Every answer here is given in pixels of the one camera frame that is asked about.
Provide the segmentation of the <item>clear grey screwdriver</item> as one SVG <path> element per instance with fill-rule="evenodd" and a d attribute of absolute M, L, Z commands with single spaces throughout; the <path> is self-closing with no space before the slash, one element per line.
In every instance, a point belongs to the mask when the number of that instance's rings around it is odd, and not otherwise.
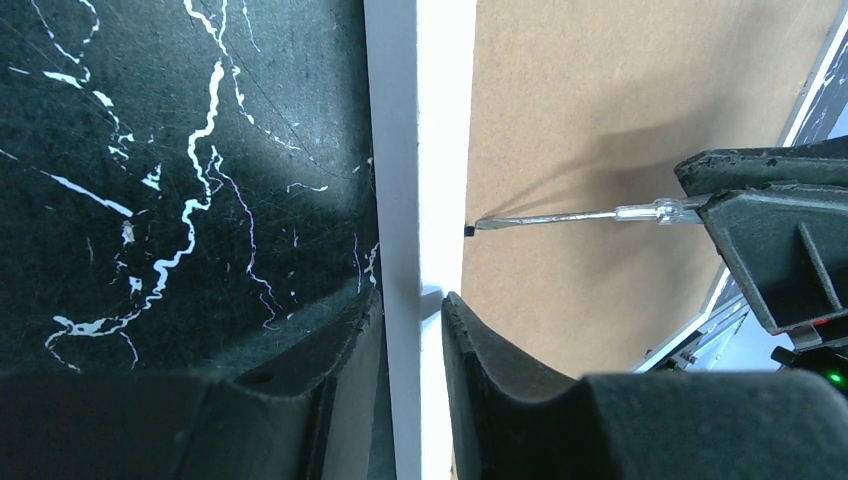
<path fill-rule="evenodd" d="M 659 198 L 647 204 L 623 205 L 607 211 L 557 213 L 526 217 L 490 217 L 477 220 L 465 227 L 465 235 L 473 236 L 477 231 L 499 230 L 519 226 L 544 225 L 587 220 L 610 219 L 616 222 L 646 221 L 657 225 L 676 223 L 696 224 L 702 220 L 697 210 L 709 199 L 708 195 L 684 199 Z"/>

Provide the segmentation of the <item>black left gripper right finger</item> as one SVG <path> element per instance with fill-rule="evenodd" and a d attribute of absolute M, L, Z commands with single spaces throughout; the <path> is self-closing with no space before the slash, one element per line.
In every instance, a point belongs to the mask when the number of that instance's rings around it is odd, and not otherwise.
<path fill-rule="evenodd" d="M 572 379 L 442 304 L 461 479 L 843 479 L 847 402 L 806 372 Z"/>

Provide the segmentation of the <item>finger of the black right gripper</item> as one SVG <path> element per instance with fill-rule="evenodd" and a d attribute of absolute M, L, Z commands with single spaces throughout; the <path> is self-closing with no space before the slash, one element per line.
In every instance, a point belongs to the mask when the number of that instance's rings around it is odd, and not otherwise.
<path fill-rule="evenodd" d="M 790 147 L 705 150 L 676 165 L 674 174 L 689 196 L 780 182 L 845 187 L 847 138 Z"/>

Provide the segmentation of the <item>white picture frame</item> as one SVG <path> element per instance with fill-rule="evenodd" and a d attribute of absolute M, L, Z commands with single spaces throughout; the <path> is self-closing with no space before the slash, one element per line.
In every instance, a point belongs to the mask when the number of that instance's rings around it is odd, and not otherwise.
<path fill-rule="evenodd" d="M 447 479 L 442 297 L 571 376 L 636 370 L 714 301 L 694 226 L 489 215 L 671 197 L 706 148 L 798 131 L 843 1 L 369 1 L 370 101 L 399 479 Z"/>

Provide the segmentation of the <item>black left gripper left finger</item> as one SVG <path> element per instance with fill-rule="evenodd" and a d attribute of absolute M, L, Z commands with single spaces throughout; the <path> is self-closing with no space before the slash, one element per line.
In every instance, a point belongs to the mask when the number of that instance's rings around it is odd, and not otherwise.
<path fill-rule="evenodd" d="M 364 479 L 384 333 L 379 291 L 232 380 L 5 373 L 5 479 Z"/>

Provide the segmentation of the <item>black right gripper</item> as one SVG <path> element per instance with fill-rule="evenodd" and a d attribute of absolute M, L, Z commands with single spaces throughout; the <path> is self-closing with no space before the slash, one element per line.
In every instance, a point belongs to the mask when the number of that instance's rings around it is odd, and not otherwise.
<path fill-rule="evenodd" d="M 780 369 L 803 370 L 847 397 L 847 191 L 773 184 L 727 191 L 699 211 L 717 251 L 770 334 Z"/>

